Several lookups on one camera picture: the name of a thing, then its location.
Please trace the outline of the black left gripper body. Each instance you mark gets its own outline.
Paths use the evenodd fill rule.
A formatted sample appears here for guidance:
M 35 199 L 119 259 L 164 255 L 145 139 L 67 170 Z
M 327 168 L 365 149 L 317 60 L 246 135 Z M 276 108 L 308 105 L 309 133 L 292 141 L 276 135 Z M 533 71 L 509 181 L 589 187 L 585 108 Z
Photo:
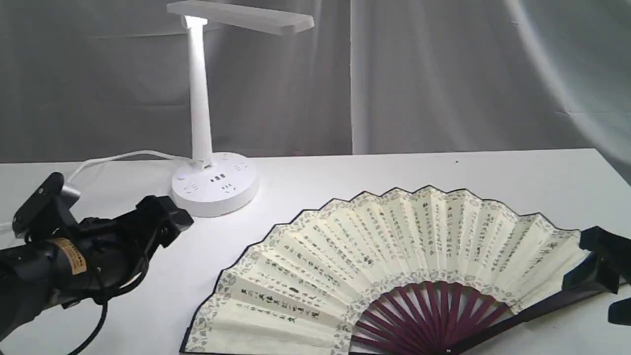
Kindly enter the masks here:
M 142 235 L 136 206 L 113 218 L 77 220 L 79 193 L 51 173 L 13 217 L 13 304 L 69 306 L 84 299 L 103 305 L 127 292 L 148 270 L 151 240 Z

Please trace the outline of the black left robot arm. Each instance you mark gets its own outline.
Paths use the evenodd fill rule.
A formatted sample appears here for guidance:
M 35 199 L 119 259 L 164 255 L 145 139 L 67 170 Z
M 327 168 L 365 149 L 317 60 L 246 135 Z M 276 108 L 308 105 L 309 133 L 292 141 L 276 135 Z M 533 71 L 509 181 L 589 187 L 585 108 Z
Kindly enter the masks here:
M 159 247 L 167 248 L 194 220 L 169 196 L 148 195 L 115 218 L 77 221 L 80 193 L 62 173 L 51 173 L 14 214 L 11 229 L 24 244 L 0 254 L 1 337 L 52 307 L 91 299 L 102 308 L 95 329 L 73 351 L 97 337 L 109 301 L 135 290 Z

